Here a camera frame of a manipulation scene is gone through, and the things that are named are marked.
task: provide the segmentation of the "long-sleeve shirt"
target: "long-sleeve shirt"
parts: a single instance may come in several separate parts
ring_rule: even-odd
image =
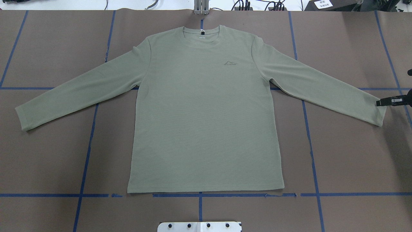
[[[281,189],[270,82],[382,125],[378,98],[222,25],[204,35],[180,27],[148,36],[16,111],[30,130],[138,85],[128,193]]]

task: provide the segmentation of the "white floor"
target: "white floor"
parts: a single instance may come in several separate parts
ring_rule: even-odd
[[[108,0],[108,9],[120,8],[145,9],[153,4],[155,0]],[[253,10],[264,10],[267,2],[251,0],[250,6]],[[302,0],[303,7],[306,7],[309,0]],[[209,7],[218,7],[223,10],[231,10],[234,0],[210,0]],[[302,5],[300,0],[285,0],[285,7],[289,11],[300,11]],[[15,10],[103,10],[106,0],[31,0],[28,2],[7,2],[0,3],[0,8]],[[412,5],[405,5],[402,0],[398,3],[398,9],[412,12]],[[158,4],[151,9],[154,10],[174,10],[193,9],[194,0],[159,0]]]

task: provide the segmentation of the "sleeve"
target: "sleeve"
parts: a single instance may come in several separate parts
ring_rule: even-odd
[[[285,93],[382,126],[386,107],[376,106],[379,98],[280,53],[257,36],[252,58],[265,81]]]
[[[150,59],[146,38],[131,51],[16,107],[21,129],[28,131],[131,90],[142,83]]]

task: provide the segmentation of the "neckline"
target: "neckline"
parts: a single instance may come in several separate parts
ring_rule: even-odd
[[[195,48],[201,48],[201,47],[207,47],[207,48],[209,48],[209,47],[214,47],[214,46],[216,46],[216,45],[221,41],[221,38],[223,37],[224,27],[225,27],[225,26],[223,26],[223,25],[219,25],[219,26],[217,26],[216,28],[209,29],[209,30],[204,30],[204,31],[205,31],[205,35],[214,34],[214,33],[219,33],[219,34],[218,34],[218,37],[217,37],[215,40],[213,40],[213,41],[210,42],[210,43],[206,43],[206,44],[196,43],[196,42],[194,42],[194,41],[192,41],[192,40],[189,40],[189,39],[186,38],[185,35],[183,34],[183,33],[190,33],[190,34],[198,34],[198,35],[200,35],[200,29],[191,29],[191,28],[187,28],[187,27],[183,26],[183,27],[181,27],[181,28],[178,30],[178,33],[179,33],[179,35],[180,35],[181,41],[182,41],[185,45],[188,45],[188,46],[190,46],[190,47],[195,47]]]

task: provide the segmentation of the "mountain logo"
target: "mountain logo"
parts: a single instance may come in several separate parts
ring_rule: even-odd
[[[228,61],[228,62],[226,62],[224,65],[237,65],[237,64],[236,64],[236,63],[233,63],[233,62]]]

